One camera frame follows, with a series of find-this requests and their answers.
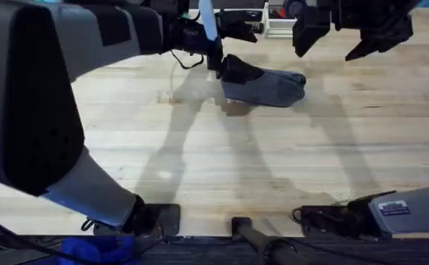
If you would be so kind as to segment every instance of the sock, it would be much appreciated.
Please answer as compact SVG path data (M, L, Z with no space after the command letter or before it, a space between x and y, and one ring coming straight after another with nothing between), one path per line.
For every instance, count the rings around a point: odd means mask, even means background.
M271 107L290 107L304 98L305 76L291 71L262 70L265 73L260 78L245 85L221 82L225 97Z

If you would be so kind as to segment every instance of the wooden table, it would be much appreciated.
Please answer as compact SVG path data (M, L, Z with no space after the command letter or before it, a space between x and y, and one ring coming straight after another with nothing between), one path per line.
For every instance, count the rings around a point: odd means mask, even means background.
M228 236L231 217L250 216L270 235L301 236L295 207L429 186L429 10L414 31L349 63L356 31L331 32L302 59L290 40L225 41L225 53L308 77L286 109L221 107L213 73L170 54L100 68L74 83L86 144L123 187L179 203L180 235ZM17 233L82 234L84 220L0 185L0 222Z

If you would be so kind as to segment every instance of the metal rod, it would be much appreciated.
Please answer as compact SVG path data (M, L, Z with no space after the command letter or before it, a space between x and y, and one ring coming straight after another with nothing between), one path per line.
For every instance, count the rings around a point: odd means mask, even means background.
M243 236L256 252L262 251L265 244L271 241L271 238L262 234L258 230L253 229L249 225L241 225L238 228L238 233ZM305 258L299 255L294 249L288 245L283 245L271 249L271 259L275 265L312 265Z

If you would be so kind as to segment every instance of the black mount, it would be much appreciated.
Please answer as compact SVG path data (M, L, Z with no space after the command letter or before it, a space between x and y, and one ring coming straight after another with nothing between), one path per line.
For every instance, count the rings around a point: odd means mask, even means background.
M391 235L383 232L376 223L368 205L376 197L395 192L362 197L349 202L347 206L302 206L293 210L292 216L301 224L306 237L334 234L347 239L390 239Z
M293 26L293 46L299 57L330 31L330 23L341 29L359 29L361 42L345 57L347 61L373 52L387 52L413 34L409 12L420 0L317 0L303 7Z
M101 222L94 222L95 236L114 235L156 235L176 236L180 230L180 206L177 204L146 204L136 196L136 203L130 217L123 227L112 227Z

